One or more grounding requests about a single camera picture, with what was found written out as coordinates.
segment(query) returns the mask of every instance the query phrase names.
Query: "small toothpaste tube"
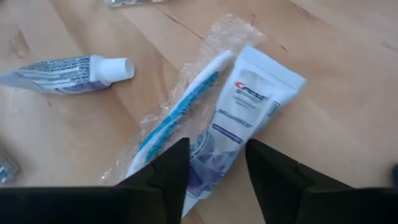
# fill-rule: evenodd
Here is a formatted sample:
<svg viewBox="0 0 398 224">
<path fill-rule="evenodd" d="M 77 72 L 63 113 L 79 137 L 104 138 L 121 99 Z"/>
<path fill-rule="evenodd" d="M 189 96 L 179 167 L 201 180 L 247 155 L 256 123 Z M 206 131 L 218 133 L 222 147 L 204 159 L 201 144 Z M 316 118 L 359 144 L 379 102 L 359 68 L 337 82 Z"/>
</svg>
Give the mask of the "small toothpaste tube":
<svg viewBox="0 0 398 224">
<path fill-rule="evenodd" d="M 183 216 L 211 194 L 243 145 L 300 91 L 306 79 L 246 47 L 234 64 L 210 124 L 191 145 Z"/>
<path fill-rule="evenodd" d="M 91 55 L 48 60 L 6 72 L 0 75 L 0 85 L 71 95 L 103 90 L 133 76 L 134 66 L 128 58 Z"/>
</svg>

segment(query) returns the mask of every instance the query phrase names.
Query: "black object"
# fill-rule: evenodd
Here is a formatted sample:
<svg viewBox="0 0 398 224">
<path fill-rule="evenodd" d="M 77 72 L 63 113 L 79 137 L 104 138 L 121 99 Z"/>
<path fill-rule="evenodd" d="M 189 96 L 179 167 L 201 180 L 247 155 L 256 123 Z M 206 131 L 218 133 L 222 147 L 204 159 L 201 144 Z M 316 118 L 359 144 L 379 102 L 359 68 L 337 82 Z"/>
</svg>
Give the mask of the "black object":
<svg viewBox="0 0 398 224">
<path fill-rule="evenodd" d="M 267 224 L 398 223 L 397 189 L 353 189 L 254 139 L 246 160 Z"/>
<path fill-rule="evenodd" d="M 115 187 L 0 190 L 0 223 L 175 223 L 188 185 L 189 139 Z"/>
</svg>

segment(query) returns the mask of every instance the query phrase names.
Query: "tube cap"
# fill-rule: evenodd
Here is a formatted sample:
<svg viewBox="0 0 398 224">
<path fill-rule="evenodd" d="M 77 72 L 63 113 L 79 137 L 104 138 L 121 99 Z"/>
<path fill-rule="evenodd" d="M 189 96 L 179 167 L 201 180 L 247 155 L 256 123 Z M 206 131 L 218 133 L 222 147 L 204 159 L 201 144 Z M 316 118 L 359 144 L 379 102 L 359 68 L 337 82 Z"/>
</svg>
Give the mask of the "tube cap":
<svg viewBox="0 0 398 224">
<path fill-rule="evenodd" d="M 114 83 L 132 78 L 134 66 L 128 58 L 104 59 L 99 64 L 99 72 L 105 81 Z"/>
</svg>

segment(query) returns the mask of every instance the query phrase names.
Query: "wooden table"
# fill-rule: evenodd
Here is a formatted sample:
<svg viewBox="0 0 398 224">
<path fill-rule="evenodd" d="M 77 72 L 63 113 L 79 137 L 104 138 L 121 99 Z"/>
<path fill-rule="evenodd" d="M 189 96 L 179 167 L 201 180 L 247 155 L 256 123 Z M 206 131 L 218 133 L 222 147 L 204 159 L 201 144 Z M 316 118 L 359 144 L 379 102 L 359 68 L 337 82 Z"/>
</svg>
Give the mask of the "wooden table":
<svg viewBox="0 0 398 224">
<path fill-rule="evenodd" d="M 387 186 L 398 159 L 398 2 L 175 0 L 110 10 L 102 0 L 3 0 L 0 70 L 83 54 L 129 57 L 133 80 L 45 96 L 0 87 L 0 139 L 17 185 L 95 185 L 165 100 L 220 15 L 259 28 L 259 49 L 308 79 L 257 138 L 354 187 Z M 240 157 L 185 223 L 263 223 Z"/>
</svg>

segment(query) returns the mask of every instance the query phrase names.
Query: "toothbrush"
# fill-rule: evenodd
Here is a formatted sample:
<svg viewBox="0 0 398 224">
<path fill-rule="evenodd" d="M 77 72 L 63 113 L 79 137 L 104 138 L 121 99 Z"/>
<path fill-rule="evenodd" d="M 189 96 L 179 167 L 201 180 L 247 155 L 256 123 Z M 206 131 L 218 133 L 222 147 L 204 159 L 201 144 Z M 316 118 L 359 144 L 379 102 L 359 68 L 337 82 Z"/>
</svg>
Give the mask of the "toothbrush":
<svg viewBox="0 0 398 224">
<path fill-rule="evenodd" d="M 191 105 L 216 81 L 220 73 L 231 63 L 233 54 L 227 50 L 211 61 L 189 85 L 181 100 L 173 107 L 169 115 L 145 138 L 139 146 L 126 177 L 133 175 L 151 160 L 167 142 L 177 127 L 178 121 L 190 109 Z"/>
</svg>

